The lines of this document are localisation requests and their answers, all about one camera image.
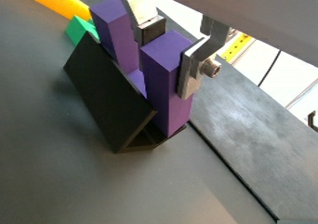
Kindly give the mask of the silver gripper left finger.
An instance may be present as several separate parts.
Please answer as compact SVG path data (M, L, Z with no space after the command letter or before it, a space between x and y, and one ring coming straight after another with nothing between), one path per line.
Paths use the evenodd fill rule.
M120 0L127 10L134 40L143 46L166 33L167 19L158 14L154 0Z

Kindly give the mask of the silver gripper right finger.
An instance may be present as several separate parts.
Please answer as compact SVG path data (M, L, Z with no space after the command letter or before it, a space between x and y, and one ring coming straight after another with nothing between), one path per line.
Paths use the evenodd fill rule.
M203 15L199 39L182 53L178 96L189 99L201 87L206 75L214 78L221 72L215 53L223 47L230 27Z

